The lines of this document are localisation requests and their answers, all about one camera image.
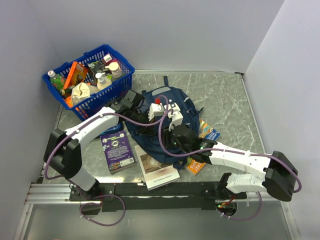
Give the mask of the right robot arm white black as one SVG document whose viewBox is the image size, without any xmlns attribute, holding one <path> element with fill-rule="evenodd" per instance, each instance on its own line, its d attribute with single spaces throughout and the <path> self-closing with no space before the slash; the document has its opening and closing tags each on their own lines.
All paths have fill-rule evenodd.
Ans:
<svg viewBox="0 0 320 240">
<path fill-rule="evenodd" d="M 243 192 L 263 192 L 279 201 L 290 202 L 293 194 L 302 188 L 297 169 L 280 151 L 265 154 L 232 148 L 198 137 L 185 124 L 164 128 L 159 138 L 164 151 L 176 147 L 182 151 L 180 157 L 243 171 L 243 174 L 225 173 L 221 177 L 218 193 L 223 199 Z"/>
</svg>

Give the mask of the navy blue student backpack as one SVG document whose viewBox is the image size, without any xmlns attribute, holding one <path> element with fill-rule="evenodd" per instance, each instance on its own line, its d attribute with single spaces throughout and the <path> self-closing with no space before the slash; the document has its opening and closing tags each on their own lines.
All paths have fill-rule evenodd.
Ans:
<svg viewBox="0 0 320 240">
<path fill-rule="evenodd" d="M 144 104 L 149 106 L 152 104 L 159 95 L 164 95 L 171 102 L 169 105 L 177 105 L 180 109 L 180 113 L 183 117 L 182 123 L 179 125 L 182 136 L 191 134 L 192 136 L 199 133 L 200 128 L 200 110 L 197 110 L 192 100 L 187 94 L 180 88 L 169 86 L 168 77 L 164 76 L 164 87 L 159 87 L 152 91 L 143 91 Z M 161 142 L 164 148 L 161 147 L 158 130 L 159 125 L 153 125 L 143 131 L 142 126 L 138 126 L 129 121 L 125 122 L 127 130 L 131 134 L 131 137 L 136 143 L 151 157 L 163 164 L 172 164 L 177 170 L 182 169 L 187 164 L 187 157 L 182 156 L 184 151 L 179 148 L 178 144 L 174 144 L 172 139 L 175 130 L 170 130 L 169 126 L 171 119 L 165 118 L 161 127 Z M 166 149 L 168 152 L 178 155 L 177 157 L 168 155 L 164 152 Z"/>
</svg>

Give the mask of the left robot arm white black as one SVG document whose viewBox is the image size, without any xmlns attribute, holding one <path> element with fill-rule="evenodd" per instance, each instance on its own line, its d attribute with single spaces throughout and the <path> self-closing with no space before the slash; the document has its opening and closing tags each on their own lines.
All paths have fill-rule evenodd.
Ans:
<svg viewBox="0 0 320 240">
<path fill-rule="evenodd" d="M 81 188 L 87 201 L 99 195 L 99 181 L 83 166 L 82 149 L 103 131 L 126 121 L 149 127 L 148 117 L 138 112 L 142 94 L 129 90 L 124 97 L 109 101 L 97 113 L 80 124 L 65 131 L 51 132 L 44 154 L 44 177 L 47 180 L 65 178 Z"/>
</svg>

